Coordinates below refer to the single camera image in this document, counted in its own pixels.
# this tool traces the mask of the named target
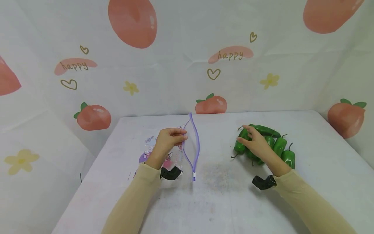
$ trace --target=purple zipper seal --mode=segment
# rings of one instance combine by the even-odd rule
[[[197,152],[196,152],[196,157],[195,157],[195,160],[193,161],[193,164],[191,163],[190,159],[188,158],[185,150],[184,150],[184,142],[183,142],[183,154],[184,156],[186,157],[187,161],[189,162],[191,168],[192,168],[192,181],[196,181],[196,164],[197,164],[197,160],[199,158],[199,154],[200,154],[200,140],[199,140],[199,134],[197,132],[197,129],[196,129],[196,125],[195,123],[193,122],[193,118],[192,118],[192,113],[190,112],[188,114],[188,116],[190,117],[190,119],[187,121],[187,123],[184,125],[184,130],[186,129],[186,126],[187,124],[191,121],[191,124],[192,124],[192,127],[193,127],[193,130],[195,131],[195,136],[196,136],[196,144],[197,144]]]

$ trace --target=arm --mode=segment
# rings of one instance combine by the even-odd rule
[[[243,138],[237,140],[269,167],[277,182],[275,190],[296,210],[311,233],[356,233],[321,195],[273,152],[256,129],[246,125],[243,127],[248,130],[252,141]]]
[[[151,197],[161,184],[160,170],[140,164],[129,187],[111,211],[101,234],[136,234]]]
[[[187,131],[167,128],[160,131],[145,164],[140,164],[134,180],[117,201],[101,234],[137,234],[148,204],[161,185],[161,166],[170,150],[187,139]]]
[[[295,170],[274,177],[275,190],[290,204],[311,233],[356,233],[351,225]]]

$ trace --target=hand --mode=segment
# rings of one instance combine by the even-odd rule
[[[274,154],[273,149],[267,144],[265,138],[254,127],[243,125],[243,128],[247,129],[248,136],[252,138],[252,141],[247,141],[241,137],[238,137],[237,141],[245,145],[254,155],[261,159],[269,154]]]
[[[187,140],[187,136],[183,135],[186,133],[186,130],[180,128],[161,130],[157,137],[156,145],[145,164],[154,169],[160,169],[171,149]]]
[[[265,138],[254,127],[243,125],[243,128],[247,129],[248,136],[252,138],[252,141],[247,141],[241,137],[238,137],[237,141],[245,145],[257,157],[261,158],[275,176],[281,177],[291,170],[291,168],[274,153],[273,149],[267,144]]]

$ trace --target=green leaf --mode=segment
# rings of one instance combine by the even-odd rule
[[[363,102],[363,101],[359,101],[359,102],[356,102],[355,104],[353,104],[354,106],[359,106],[361,108],[365,108],[366,106],[366,102]]]
[[[78,118],[78,115],[79,115],[79,114],[80,114],[80,112],[75,113],[75,115],[74,115],[74,119]]]
[[[340,103],[347,103],[352,105],[352,103],[345,98],[340,99]]]
[[[86,106],[88,106],[87,103],[82,103],[82,105],[80,105],[80,110],[83,110]]]
[[[208,100],[209,98],[211,98],[211,97],[213,97],[213,96],[214,96],[214,93],[211,93],[211,94],[209,94],[209,95],[206,97],[205,100]]]

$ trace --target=heart outline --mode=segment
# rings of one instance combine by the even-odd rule
[[[90,52],[90,50],[87,48],[87,47],[83,47],[83,46],[79,46],[80,50],[84,53],[84,54],[88,54],[88,52]]]
[[[71,85],[71,82],[72,82],[72,81],[74,81],[74,83],[75,83],[75,88],[71,88],[71,87],[66,86],[66,85],[64,84],[64,82],[66,82],[66,83],[68,83],[69,85]],[[67,81],[67,80],[61,80],[60,83],[62,84],[62,86],[64,86],[65,88],[68,88],[68,89],[77,90],[77,88],[78,88],[78,83],[77,83],[77,81],[76,81],[76,80],[73,80],[73,79],[71,79],[70,81]]]
[[[257,39],[257,34],[255,34],[254,32],[251,32],[251,34],[249,35],[249,42],[254,42],[255,40]]]
[[[211,76],[209,75],[209,71],[211,71],[212,72],[212,75],[216,72],[218,70],[218,75],[213,79],[213,78],[211,78]],[[215,69],[214,71],[211,69],[211,68],[209,68],[207,71],[207,74],[208,74],[208,77],[211,79],[211,80],[215,80],[215,79],[217,79],[217,77],[219,77],[220,76],[220,74],[221,74],[221,69]]]

